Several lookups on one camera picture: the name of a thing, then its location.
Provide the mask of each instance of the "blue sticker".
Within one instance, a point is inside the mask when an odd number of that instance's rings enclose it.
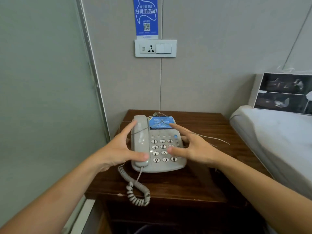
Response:
[[[173,117],[150,117],[149,119],[150,130],[172,129],[169,123],[174,123]]]
[[[137,39],[158,39],[157,0],[133,0]]]

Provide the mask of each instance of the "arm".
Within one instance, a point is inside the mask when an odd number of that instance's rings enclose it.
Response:
[[[312,233],[312,201],[248,165],[217,150],[189,130],[170,124],[189,141],[187,149],[168,148],[173,156],[221,170],[278,233]]]
[[[127,160],[146,161],[148,154],[130,151],[127,134],[136,124],[131,122],[111,142],[88,157],[35,199],[1,229],[0,234],[60,233],[84,192],[100,171]]]

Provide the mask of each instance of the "hand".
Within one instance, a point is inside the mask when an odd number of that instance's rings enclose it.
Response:
[[[136,120],[131,122],[107,145],[91,155],[92,159],[94,159],[96,163],[99,164],[100,172],[104,172],[111,166],[124,163],[128,160],[143,162],[149,158],[148,153],[134,152],[129,150],[127,147],[127,135],[136,125],[136,123]]]
[[[170,126],[179,131],[182,135],[185,135],[181,137],[184,142],[189,142],[189,146],[186,149],[169,147],[167,151],[170,155],[185,157],[196,162],[205,163],[212,168],[216,168],[218,161],[224,156],[227,156],[225,153],[210,145],[202,137],[193,134],[188,129],[174,123],[170,123]]]

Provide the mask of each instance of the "wall plate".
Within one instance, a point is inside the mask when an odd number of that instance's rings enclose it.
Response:
[[[137,39],[135,40],[135,56],[136,57],[176,57],[177,56],[177,40]]]

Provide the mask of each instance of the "bed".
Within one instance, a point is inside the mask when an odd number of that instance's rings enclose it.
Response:
[[[312,116],[241,106],[230,124],[276,181],[312,200]]]

